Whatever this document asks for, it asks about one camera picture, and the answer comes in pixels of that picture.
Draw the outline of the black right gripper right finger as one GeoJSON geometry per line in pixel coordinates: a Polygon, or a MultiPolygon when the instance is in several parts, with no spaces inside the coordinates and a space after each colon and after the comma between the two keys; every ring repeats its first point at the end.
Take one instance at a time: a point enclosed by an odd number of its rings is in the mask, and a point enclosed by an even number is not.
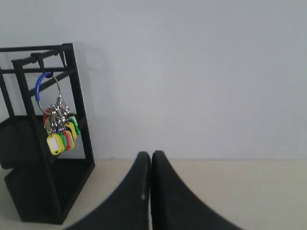
{"type": "Polygon", "coordinates": [[[152,227],[154,230],[239,230],[203,203],[181,180],[165,153],[152,156],[152,227]]]}

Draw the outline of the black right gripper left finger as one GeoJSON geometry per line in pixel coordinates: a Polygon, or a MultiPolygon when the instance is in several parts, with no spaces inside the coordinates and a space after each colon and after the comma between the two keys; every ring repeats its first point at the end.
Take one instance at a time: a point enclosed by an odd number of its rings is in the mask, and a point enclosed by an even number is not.
{"type": "Polygon", "coordinates": [[[129,172],[95,210],[68,230],[148,230],[151,158],[141,151],[129,172]]]}

